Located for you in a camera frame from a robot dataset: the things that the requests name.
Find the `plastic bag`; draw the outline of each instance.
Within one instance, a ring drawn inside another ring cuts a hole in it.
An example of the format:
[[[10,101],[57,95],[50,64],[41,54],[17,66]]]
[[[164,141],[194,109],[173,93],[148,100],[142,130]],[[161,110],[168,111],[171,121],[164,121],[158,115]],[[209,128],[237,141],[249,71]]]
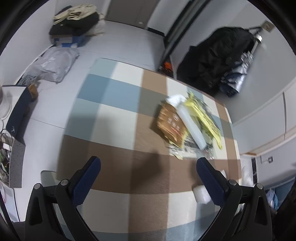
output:
[[[30,76],[31,81],[32,77],[35,78],[35,82],[37,80],[48,80],[60,83],[78,56],[79,51],[77,49],[51,47],[28,67],[20,82]]]
[[[99,21],[90,30],[86,32],[86,36],[101,36],[105,33],[105,16],[99,13]]]
[[[266,193],[267,202],[268,205],[274,208],[275,210],[278,209],[278,198],[274,192],[274,190],[269,189],[269,191]]]

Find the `screw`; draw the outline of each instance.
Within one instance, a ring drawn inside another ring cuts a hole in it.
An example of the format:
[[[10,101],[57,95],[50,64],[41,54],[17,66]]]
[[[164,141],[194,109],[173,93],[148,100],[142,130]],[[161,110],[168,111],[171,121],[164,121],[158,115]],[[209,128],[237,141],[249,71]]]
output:
[[[39,189],[40,188],[40,183],[36,183],[35,185],[34,185],[34,189]]]
[[[235,186],[237,184],[236,180],[230,179],[229,183],[233,186]]]
[[[61,181],[61,185],[62,186],[66,186],[68,184],[68,180],[67,179],[64,179]]]
[[[257,187],[258,187],[259,189],[262,189],[262,188],[263,188],[263,185],[262,185],[261,183],[257,183]]]

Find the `white cabinet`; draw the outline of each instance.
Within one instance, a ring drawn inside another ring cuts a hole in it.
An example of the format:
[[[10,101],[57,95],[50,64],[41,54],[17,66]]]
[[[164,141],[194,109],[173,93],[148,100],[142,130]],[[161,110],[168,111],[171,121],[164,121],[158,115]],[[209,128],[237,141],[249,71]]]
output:
[[[264,186],[270,186],[296,175],[296,139],[293,139],[281,147],[270,151],[261,157],[256,157],[258,182]]]
[[[239,152],[255,152],[270,142],[281,142],[285,133],[285,112],[283,96],[233,127]]]
[[[285,92],[287,111],[287,132],[296,126],[296,83]]]

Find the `orange object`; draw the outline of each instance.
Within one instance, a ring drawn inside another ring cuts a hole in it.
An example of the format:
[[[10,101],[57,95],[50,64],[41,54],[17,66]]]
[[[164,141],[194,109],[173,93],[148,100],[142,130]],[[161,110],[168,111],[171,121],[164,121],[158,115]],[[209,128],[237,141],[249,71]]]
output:
[[[172,65],[169,62],[165,62],[165,69],[173,71]]]

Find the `baseboard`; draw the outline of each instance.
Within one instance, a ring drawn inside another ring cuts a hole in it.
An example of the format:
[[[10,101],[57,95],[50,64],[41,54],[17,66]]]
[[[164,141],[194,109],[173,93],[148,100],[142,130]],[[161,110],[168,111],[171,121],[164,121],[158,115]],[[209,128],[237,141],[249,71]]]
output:
[[[160,31],[158,31],[158,30],[156,30],[156,29],[153,29],[153,28],[147,28],[147,30],[148,30],[149,32],[152,32],[152,33],[158,34],[158,35],[160,35],[160,36],[162,36],[162,37],[165,36],[165,34],[164,34],[163,32],[160,32]]]

